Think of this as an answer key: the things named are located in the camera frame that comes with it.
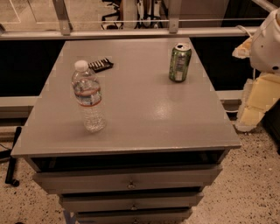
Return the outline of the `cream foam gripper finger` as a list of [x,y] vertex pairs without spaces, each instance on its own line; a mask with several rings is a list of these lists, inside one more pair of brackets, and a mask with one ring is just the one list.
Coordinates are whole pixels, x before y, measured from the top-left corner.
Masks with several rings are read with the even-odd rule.
[[251,131],[279,99],[280,75],[278,73],[261,73],[255,80],[247,79],[235,127],[241,132]]
[[247,38],[242,44],[237,46],[232,55],[238,59],[246,59],[250,57],[251,52],[251,45],[252,45],[252,37]]

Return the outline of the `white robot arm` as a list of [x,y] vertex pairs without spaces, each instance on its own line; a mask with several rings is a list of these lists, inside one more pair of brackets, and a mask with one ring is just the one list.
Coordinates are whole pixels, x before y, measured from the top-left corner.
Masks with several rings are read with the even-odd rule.
[[254,69],[254,77],[244,85],[235,123],[237,130],[249,132],[280,99],[280,9],[273,10],[232,55],[249,58]]

